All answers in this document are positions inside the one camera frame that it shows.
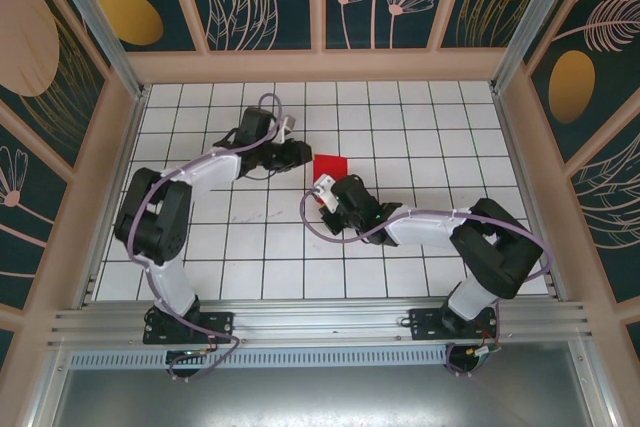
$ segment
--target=metal panel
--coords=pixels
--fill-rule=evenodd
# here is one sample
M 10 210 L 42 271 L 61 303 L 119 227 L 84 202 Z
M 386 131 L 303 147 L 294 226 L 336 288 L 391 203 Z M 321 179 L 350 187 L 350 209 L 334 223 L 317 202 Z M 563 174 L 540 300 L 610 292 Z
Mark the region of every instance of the metal panel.
M 471 378 L 439 365 L 223 369 L 192 384 L 71 371 L 55 425 L 584 427 L 576 383 L 561 345 L 512 345 Z

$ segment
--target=red block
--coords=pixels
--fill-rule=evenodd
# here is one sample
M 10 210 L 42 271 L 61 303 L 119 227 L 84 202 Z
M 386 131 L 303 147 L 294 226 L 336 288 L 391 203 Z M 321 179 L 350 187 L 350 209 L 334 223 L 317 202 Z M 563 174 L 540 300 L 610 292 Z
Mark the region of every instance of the red block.
M 324 174 L 333 177 L 333 180 L 339 180 L 348 173 L 346 157 L 338 157 L 337 155 L 321 155 L 317 154 L 313 158 L 313 181 Z

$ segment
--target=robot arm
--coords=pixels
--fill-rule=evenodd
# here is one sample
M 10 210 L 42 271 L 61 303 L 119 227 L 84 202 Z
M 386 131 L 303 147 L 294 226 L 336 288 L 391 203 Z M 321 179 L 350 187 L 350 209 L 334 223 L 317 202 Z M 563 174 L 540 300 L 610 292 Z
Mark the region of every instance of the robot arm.
M 322 220 L 334 235 L 347 227 L 362 234 L 380 226 L 391 216 L 415 210 L 399 203 L 378 203 L 355 175 L 337 182 L 323 176 L 315 188 L 316 197 L 324 203 L 320 209 Z M 491 199 L 480 199 L 473 207 L 458 212 L 496 219 L 524 229 Z M 477 220 L 422 213 L 397 219 L 364 241 L 391 247 L 430 245 L 460 254 L 472 275 L 451 292 L 441 308 L 442 324 L 454 335 L 464 332 L 496 299 L 515 297 L 542 255 L 537 244 L 511 230 Z
M 211 152 L 215 153 L 216 148 L 253 144 L 267 135 L 272 121 L 271 113 L 247 108 L 240 126 L 216 142 Z M 307 144 L 286 139 L 294 123 L 295 119 L 287 116 L 270 142 L 239 155 L 221 152 L 196 167 L 181 171 L 152 197 L 150 205 L 155 206 L 155 211 L 147 208 L 143 213 L 134 237 L 134 253 L 149 261 L 154 285 L 162 299 L 182 317 L 198 314 L 197 297 L 182 267 L 192 202 L 216 186 L 243 177 L 258 166 L 278 173 L 311 161 L 311 148 Z M 229 140 L 231 136 L 234 136 L 233 141 Z M 168 172 L 142 168 L 133 175 L 116 217 L 114 235 L 118 240 L 126 244 L 143 198 L 151 186 Z M 157 300 L 156 307 L 166 312 Z

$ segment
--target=white grid mat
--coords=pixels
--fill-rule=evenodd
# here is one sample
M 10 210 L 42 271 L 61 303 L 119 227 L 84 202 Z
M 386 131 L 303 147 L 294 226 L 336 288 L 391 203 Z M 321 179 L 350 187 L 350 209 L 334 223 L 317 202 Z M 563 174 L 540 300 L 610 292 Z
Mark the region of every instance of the white grid mat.
M 296 118 L 293 137 L 314 153 L 347 157 L 349 172 L 380 202 L 446 210 L 489 196 L 528 227 L 486 82 L 155 85 L 123 189 L 141 167 L 179 166 L 208 150 L 238 126 L 244 107 L 274 91 Z M 298 217 L 311 171 L 308 164 L 264 181 L 240 179 L 197 201 L 184 266 L 201 299 L 444 296 L 465 278 L 459 257 L 430 247 L 314 237 Z M 309 202 L 307 215 L 319 222 Z M 547 294 L 544 279 L 520 294 Z M 140 267 L 112 237 L 93 298 L 152 298 Z

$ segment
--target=leaf illustration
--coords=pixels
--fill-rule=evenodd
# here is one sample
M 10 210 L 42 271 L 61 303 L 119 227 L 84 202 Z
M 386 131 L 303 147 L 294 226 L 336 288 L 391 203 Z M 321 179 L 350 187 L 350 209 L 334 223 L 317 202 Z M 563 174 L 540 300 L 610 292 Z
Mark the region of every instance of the leaf illustration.
M 226 50 L 229 43 L 229 20 L 220 0 L 209 1 L 209 19 L 205 34 L 215 50 Z
M 602 1 L 580 29 L 589 49 L 621 52 L 622 46 L 640 32 L 640 0 Z
M 616 155 L 580 169 L 574 188 L 598 247 L 640 242 L 640 134 Z
M 270 49 L 278 32 L 277 0 L 208 0 L 206 34 L 215 50 Z
M 593 193 L 609 185 L 609 182 L 628 166 L 635 166 L 640 161 L 640 135 L 638 135 L 625 149 L 616 155 L 591 164 L 585 165 L 578 171 L 578 180 L 574 187 L 578 196 Z

